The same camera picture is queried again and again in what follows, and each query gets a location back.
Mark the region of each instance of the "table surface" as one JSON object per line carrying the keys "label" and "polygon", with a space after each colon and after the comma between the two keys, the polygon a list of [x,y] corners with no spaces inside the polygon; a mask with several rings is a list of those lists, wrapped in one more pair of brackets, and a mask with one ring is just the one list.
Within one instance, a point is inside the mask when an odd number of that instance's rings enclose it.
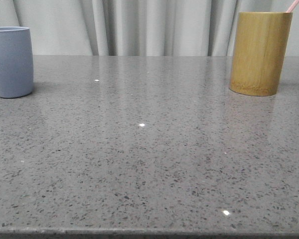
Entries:
{"label": "table surface", "polygon": [[299,57],[270,97],[231,60],[35,56],[0,98],[0,232],[299,237]]}

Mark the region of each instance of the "gray countertop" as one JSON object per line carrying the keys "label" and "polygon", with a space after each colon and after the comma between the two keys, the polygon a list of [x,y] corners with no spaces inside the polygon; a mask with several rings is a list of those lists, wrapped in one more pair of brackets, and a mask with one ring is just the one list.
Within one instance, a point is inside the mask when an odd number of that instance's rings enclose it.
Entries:
{"label": "gray countertop", "polygon": [[278,93],[229,57],[35,56],[0,98],[0,234],[299,237],[299,58]]}

